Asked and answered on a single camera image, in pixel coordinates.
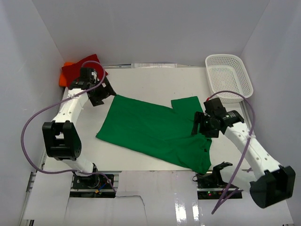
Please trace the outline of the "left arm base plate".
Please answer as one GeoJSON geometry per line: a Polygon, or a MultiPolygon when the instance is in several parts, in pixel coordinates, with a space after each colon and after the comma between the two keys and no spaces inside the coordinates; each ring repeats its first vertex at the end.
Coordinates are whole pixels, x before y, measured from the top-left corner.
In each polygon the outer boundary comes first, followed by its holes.
{"type": "Polygon", "coordinates": [[[119,175],[113,173],[105,174],[108,180],[102,175],[92,175],[91,177],[80,177],[73,175],[70,197],[72,198],[115,198],[110,183],[117,191],[119,175]]]}

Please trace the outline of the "green t shirt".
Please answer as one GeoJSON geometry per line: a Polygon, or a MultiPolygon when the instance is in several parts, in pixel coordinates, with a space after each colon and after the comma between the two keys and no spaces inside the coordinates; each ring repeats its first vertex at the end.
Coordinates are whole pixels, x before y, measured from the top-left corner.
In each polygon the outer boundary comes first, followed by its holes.
{"type": "Polygon", "coordinates": [[[171,100],[171,107],[114,97],[96,138],[200,174],[211,167],[211,139],[192,135],[197,96],[171,100]]]}

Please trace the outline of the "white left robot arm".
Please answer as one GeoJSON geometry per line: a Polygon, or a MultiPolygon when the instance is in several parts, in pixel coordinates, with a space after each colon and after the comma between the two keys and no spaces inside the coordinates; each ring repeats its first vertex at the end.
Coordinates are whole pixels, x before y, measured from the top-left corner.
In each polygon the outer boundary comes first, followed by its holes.
{"type": "Polygon", "coordinates": [[[92,106],[99,106],[104,104],[104,99],[115,95],[105,74],[99,78],[95,69],[80,68],[79,77],[68,88],[68,100],[61,104],[54,119],[42,126],[47,156],[64,162],[77,175],[86,177],[95,172],[96,166],[81,153],[82,143],[76,122],[87,101],[92,106]]]}

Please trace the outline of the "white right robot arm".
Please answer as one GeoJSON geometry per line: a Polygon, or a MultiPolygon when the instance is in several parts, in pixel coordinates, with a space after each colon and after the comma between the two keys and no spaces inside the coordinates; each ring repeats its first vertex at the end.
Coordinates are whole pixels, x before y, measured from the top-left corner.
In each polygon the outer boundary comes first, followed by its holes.
{"type": "Polygon", "coordinates": [[[227,111],[219,98],[205,101],[205,112],[195,112],[192,135],[218,138],[222,133],[241,152],[252,172],[245,172],[230,162],[214,166],[207,176],[217,186],[234,185],[248,192],[257,206],[264,209],[292,197],[295,171],[282,166],[251,136],[243,117],[227,111]]]}

